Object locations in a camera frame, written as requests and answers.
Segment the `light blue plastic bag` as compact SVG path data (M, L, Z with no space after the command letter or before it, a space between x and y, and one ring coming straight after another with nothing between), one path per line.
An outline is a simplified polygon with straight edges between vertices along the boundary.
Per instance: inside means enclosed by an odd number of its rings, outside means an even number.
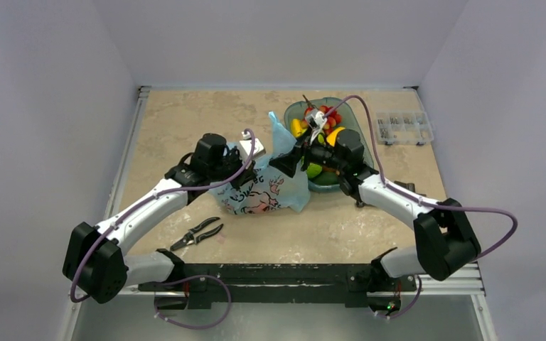
M256 158L256 178L238 189L226 184L208 191L231 214L260 214L283 208L301 212L310 200L308 178L299 166L296 167L294 176L289 177L269 165L272 158L289 152L296 139L285 129L274 112L268 113L268 116L271 123L272 152Z

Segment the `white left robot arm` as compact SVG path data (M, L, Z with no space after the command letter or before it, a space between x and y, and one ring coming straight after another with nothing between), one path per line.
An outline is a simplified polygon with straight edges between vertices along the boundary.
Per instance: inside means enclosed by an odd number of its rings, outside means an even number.
M126 286L148 282L157 282L167 291L179 288L183 271L171 252L146 256L128 256L128 252L157 224L203 193L253 178L257 139L251 129L242 135L250 144L246 156L238 146L229 148L223 136L204 134L194 151L185 154L139 200L96 225L75 226L63 263L63 275L71 281L69 299L106 303Z

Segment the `yellow fake mango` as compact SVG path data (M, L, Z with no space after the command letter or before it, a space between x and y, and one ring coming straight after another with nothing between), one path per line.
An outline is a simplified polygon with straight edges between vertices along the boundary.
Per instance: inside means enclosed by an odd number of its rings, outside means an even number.
M329 131L329 134L326 136L326 143L332 147L336 145L336 139L339 133L342 130L345 130L344 126L337 126L333 131Z

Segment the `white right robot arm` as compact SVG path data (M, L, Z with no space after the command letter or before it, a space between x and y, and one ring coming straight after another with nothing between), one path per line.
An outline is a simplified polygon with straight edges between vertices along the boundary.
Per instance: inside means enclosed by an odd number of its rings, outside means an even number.
M458 201L438 202L396 186L363 160L364 150L354 130L340 131L333 146L311 143L303 134L269 165L289 177L311 163L329 166L338 171L345 195L390 214L414 232L413 247L390 249L372 260L369 278L378 288L387 289L408 275L427 274L443 281L480 255L479 241Z

